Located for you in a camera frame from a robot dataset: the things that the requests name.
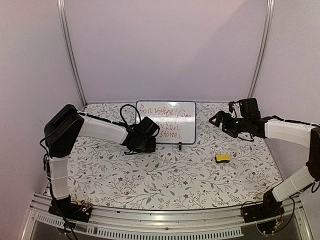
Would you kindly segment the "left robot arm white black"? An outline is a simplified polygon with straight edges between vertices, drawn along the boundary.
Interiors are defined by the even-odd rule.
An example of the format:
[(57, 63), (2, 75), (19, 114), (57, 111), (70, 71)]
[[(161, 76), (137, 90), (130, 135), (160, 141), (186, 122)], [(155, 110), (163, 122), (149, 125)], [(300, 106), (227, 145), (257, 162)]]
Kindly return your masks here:
[(111, 121), (65, 105), (45, 125), (44, 138), (39, 142), (45, 150), (43, 169), (50, 183), (52, 210), (63, 217), (89, 213), (87, 203), (72, 203), (68, 190), (68, 158), (79, 137), (117, 143), (127, 148), (126, 155), (135, 155), (153, 153), (159, 132), (160, 127), (147, 116), (128, 124), (125, 119)]

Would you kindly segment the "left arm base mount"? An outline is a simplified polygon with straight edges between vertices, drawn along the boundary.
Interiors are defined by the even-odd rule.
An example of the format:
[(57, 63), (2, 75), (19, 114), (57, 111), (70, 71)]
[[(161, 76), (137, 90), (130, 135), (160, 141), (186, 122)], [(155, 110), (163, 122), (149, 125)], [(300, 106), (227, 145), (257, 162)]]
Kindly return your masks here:
[(78, 204), (69, 199), (52, 200), (48, 212), (67, 220), (88, 223), (92, 214), (92, 204)]

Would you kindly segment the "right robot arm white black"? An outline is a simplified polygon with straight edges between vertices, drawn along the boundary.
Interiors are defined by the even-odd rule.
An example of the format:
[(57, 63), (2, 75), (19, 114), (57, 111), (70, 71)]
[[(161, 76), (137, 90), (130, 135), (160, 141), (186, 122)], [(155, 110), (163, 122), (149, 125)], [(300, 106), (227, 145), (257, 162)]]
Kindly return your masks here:
[(281, 202), (301, 194), (320, 180), (320, 127), (279, 118), (262, 117), (258, 110), (252, 113), (219, 111), (209, 122), (233, 138), (249, 134), (265, 140), (284, 177), (277, 186), (263, 196), (258, 213), (269, 218)]

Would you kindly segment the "small blue-framed whiteboard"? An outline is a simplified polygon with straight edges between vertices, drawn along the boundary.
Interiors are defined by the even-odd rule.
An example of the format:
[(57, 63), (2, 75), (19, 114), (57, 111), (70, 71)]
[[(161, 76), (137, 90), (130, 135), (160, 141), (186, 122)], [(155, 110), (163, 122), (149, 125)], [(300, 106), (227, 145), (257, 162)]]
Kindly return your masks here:
[(157, 144), (192, 145), (196, 141), (197, 105), (194, 101), (151, 101), (135, 103), (140, 116), (148, 117), (159, 126)]

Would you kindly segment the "yellow black eraser sponge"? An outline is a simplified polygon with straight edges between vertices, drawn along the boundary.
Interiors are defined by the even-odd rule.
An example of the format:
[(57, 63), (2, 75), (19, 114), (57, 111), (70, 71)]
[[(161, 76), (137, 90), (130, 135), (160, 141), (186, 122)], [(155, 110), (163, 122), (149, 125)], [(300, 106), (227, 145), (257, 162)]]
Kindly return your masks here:
[(215, 156), (215, 162), (217, 164), (229, 163), (230, 161), (231, 161), (231, 157), (229, 154), (217, 154)]

